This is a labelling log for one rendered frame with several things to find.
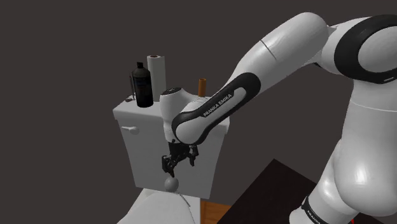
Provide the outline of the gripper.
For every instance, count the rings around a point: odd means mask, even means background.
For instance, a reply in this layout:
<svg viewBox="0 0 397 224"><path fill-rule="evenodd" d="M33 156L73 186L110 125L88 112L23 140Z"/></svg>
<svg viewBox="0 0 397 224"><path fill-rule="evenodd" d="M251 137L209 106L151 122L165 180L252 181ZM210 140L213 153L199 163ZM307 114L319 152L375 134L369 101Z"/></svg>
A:
<svg viewBox="0 0 397 224"><path fill-rule="evenodd" d="M195 159L199 156L197 145L187 145L184 143L169 143L170 155L162 156L162 169L169 173L172 178L175 177L174 168L177 165L176 160L184 160L189 158L190 165L195 166Z"/></svg>

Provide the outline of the grey ball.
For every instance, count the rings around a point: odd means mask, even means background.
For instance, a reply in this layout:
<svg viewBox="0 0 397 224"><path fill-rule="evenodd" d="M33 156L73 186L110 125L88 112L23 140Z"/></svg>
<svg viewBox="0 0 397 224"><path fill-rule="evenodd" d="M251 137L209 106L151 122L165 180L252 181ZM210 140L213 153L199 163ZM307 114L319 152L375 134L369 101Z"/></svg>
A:
<svg viewBox="0 0 397 224"><path fill-rule="evenodd" d="M170 176L165 180L164 187L168 192L176 192L179 187L179 180Z"/></svg>

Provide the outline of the white toilet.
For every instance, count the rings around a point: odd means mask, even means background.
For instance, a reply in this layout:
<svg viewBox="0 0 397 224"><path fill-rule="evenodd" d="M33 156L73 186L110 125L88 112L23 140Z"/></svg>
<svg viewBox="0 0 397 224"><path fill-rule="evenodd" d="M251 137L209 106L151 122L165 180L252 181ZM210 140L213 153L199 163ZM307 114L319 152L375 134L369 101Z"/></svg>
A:
<svg viewBox="0 0 397 224"><path fill-rule="evenodd" d="M209 199L219 153L230 120L210 131L198 146L195 164L188 159L174 169L179 181L176 193L165 189L169 174L161 157L169 154L159 103L140 108L136 102L122 102L113 114L121 129L135 186L141 188L128 213L117 224L202 224L203 199Z"/></svg>

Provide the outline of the black bottle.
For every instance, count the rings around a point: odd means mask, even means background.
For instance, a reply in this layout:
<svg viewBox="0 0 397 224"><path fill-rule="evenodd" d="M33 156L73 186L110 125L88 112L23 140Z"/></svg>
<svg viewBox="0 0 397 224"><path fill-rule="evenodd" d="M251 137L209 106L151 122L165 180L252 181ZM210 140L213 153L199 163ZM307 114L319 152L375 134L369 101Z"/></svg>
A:
<svg viewBox="0 0 397 224"><path fill-rule="evenodd" d="M151 86L151 73L142 62L137 62L137 68L132 71L134 91L137 105L148 108L153 105L153 92Z"/></svg>

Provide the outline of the dark thin brush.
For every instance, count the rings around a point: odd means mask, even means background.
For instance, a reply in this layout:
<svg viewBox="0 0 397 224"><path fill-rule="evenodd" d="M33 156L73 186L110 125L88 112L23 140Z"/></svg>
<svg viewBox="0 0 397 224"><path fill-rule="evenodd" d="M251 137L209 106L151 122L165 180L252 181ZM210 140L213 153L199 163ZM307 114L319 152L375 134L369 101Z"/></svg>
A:
<svg viewBox="0 0 397 224"><path fill-rule="evenodd" d="M136 99L136 93L134 90L134 81L131 75L129 75L129 85L130 85L131 94L125 99L125 102L131 102Z"/></svg>

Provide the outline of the white paper towel roll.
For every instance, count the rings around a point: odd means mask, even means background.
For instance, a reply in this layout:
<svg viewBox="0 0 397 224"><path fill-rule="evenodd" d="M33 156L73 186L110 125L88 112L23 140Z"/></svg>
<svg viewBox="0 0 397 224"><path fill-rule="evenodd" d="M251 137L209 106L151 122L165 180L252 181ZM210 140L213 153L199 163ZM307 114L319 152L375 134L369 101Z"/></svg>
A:
<svg viewBox="0 0 397 224"><path fill-rule="evenodd" d="M165 57L159 55L147 56L148 70L151 74L153 100L160 101L160 95L166 90Z"/></svg>

